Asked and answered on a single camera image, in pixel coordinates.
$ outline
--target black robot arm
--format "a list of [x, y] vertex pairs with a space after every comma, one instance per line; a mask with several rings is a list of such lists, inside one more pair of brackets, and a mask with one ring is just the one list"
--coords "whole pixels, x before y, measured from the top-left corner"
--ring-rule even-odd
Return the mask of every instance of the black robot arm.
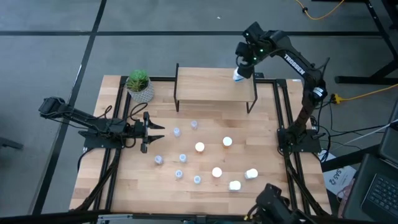
[[321, 67], [315, 68], [314, 64], [292, 46], [285, 32], [281, 30], [264, 32], [257, 22], [247, 28], [243, 36], [246, 43], [240, 42], [235, 51], [236, 65], [241, 76], [250, 78], [255, 65], [268, 56], [278, 55], [304, 79], [302, 109], [294, 123], [284, 130], [285, 138], [281, 147], [298, 145], [307, 135], [306, 123], [316, 105], [327, 96], [323, 73], [328, 60]]
[[58, 97], [50, 97], [44, 99], [42, 106], [39, 108], [40, 115], [46, 119], [65, 118], [82, 126], [87, 127], [86, 131], [79, 131], [79, 134], [86, 138], [84, 146], [87, 148], [111, 148], [121, 149], [126, 146], [126, 139], [141, 138], [141, 152], [147, 152], [147, 144], [164, 136], [149, 136], [148, 128], [164, 129], [164, 127], [152, 123], [149, 119], [149, 113], [144, 112], [144, 120], [134, 120], [134, 124], [129, 124], [127, 119], [119, 118], [97, 118], [86, 112], [75, 109], [65, 103]]

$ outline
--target yellow cable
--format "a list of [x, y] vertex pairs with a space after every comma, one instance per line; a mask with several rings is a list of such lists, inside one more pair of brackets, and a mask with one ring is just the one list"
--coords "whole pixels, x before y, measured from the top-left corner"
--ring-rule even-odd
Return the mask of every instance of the yellow cable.
[[389, 89], [394, 88], [396, 86], [398, 86], [398, 84], [392, 85], [390, 87], [387, 87], [387, 88], [384, 88], [384, 89], [381, 89], [381, 90], [376, 90], [376, 91], [372, 91], [370, 93], [365, 93], [365, 94], [362, 94], [362, 95], [359, 95], [359, 96], [351, 97], [351, 98], [348, 98], [348, 99], [344, 99], [344, 98], [338, 96], [337, 94], [335, 94], [335, 101], [336, 101], [336, 104], [340, 104], [342, 101], [355, 100], [355, 99], [362, 98], [362, 97], [365, 97], [365, 96], [369, 96], [369, 95], [372, 95], [372, 94], [375, 94], [375, 93], [379, 93], [381, 91], [389, 90]]
[[[295, 0], [295, 1], [297, 1], [297, 3], [300, 4], [300, 6], [301, 6], [302, 9], [305, 8], [304, 5], [303, 5], [299, 0]], [[343, 2], [344, 2], [344, 0], [341, 0], [341, 2], [340, 2], [334, 9], [332, 9], [330, 12], [328, 12], [328, 14], [326, 14], [326, 15], [324, 15], [324, 16], [321, 16], [321, 17], [318, 17], [318, 18], [313, 18], [313, 17], [311, 17], [310, 14], [308, 13], [308, 10], [305, 10], [304, 12], [305, 12], [306, 15], [308, 16], [308, 18], [310, 18], [310, 19], [312, 19], [312, 20], [320, 20], [320, 19], [323, 19], [323, 18], [329, 16], [329, 15], [330, 15], [332, 12], [334, 12]]]

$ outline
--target wooden tabletop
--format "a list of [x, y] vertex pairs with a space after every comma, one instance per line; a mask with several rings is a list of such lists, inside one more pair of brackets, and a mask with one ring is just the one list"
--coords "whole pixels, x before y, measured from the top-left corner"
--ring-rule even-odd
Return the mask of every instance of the wooden tabletop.
[[254, 101], [253, 77], [232, 82], [233, 68], [178, 68], [178, 100]]
[[[120, 78], [116, 75], [104, 76], [95, 116], [102, 114], [108, 105], [114, 105]], [[223, 101], [188, 102], [180, 108], [180, 112], [176, 112], [174, 82], [153, 84], [155, 97], [144, 111], [149, 112], [152, 122], [165, 129], [150, 130], [149, 134], [164, 134], [165, 137], [148, 145], [147, 154], [139, 150], [140, 139], [134, 148], [122, 150], [111, 207], [113, 212], [244, 215], [267, 183], [280, 187], [282, 195], [289, 197], [284, 160], [277, 152], [278, 120], [271, 84], [257, 84], [259, 99], [250, 114], [246, 113], [243, 102]], [[287, 80], [287, 86], [293, 116], [296, 117], [301, 108], [302, 84], [300, 80]], [[285, 110], [282, 90], [280, 96], [282, 109]], [[132, 101], [130, 108], [136, 104]], [[137, 117], [142, 118], [144, 111]], [[192, 120], [198, 121], [197, 130], [190, 127]], [[173, 134], [175, 127], [181, 130], [179, 138]], [[229, 149], [221, 146], [225, 136], [233, 140]], [[199, 141], [205, 144], [203, 154], [195, 152], [195, 143]], [[187, 155], [187, 163], [179, 162], [180, 154]], [[155, 164], [156, 155], [163, 156], [163, 165]], [[330, 212], [319, 161], [311, 154], [300, 155], [309, 191], [323, 209]], [[79, 206], [93, 190], [100, 175], [103, 156], [104, 149], [95, 149], [82, 159], [70, 208]], [[219, 179], [211, 176], [214, 167], [223, 170]], [[257, 169], [259, 176], [245, 180], [244, 171], [251, 168]], [[180, 180], [174, 177], [177, 169], [183, 171]], [[202, 179], [200, 185], [193, 182], [196, 175]], [[233, 180], [241, 182], [239, 192], [228, 190], [228, 184]], [[106, 185], [100, 208], [104, 207], [107, 191]], [[296, 188], [298, 206], [302, 209], [299, 192]]]

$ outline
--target small white cup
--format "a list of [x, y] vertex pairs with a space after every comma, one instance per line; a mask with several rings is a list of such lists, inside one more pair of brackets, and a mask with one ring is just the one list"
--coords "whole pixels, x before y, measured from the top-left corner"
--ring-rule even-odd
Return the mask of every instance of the small white cup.
[[202, 142], [198, 142], [195, 145], [195, 149], [197, 152], [202, 153], [205, 150], [205, 145]]
[[194, 130], [198, 129], [198, 121], [191, 121], [191, 127]]
[[175, 178], [181, 179], [182, 175], [183, 175], [182, 171], [180, 171], [180, 170], [175, 171]]
[[219, 167], [214, 167], [214, 169], [211, 171], [211, 174], [213, 177], [219, 178], [223, 174], [223, 171]]
[[155, 162], [156, 164], [161, 165], [163, 163], [162, 156], [155, 156]]
[[254, 179], [259, 175], [256, 169], [249, 169], [244, 173], [244, 178], [246, 179]]
[[180, 135], [181, 135], [180, 129], [179, 128], [174, 128], [174, 136], [175, 137], [180, 137]]
[[180, 162], [186, 162], [187, 161], [187, 156], [185, 154], [180, 155]]
[[230, 137], [225, 137], [223, 139], [223, 147], [228, 148], [232, 145], [232, 139]]
[[241, 183], [237, 180], [231, 181], [228, 188], [232, 191], [241, 190]]
[[201, 178], [200, 178], [199, 176], [195, 176], [195, 177], [193, 178], [193, 182], [194, 182], [195, 184], [200, 184]]

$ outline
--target succulent plant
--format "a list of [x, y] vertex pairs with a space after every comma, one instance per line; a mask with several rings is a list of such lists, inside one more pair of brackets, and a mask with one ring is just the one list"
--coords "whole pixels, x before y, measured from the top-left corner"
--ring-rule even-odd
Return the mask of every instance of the succulent plant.
[[148, 74], [145, 70], [135, 70], [131, 72], [126, 83], [127, 88], [133, 92], [145, 90], [148, 86]]

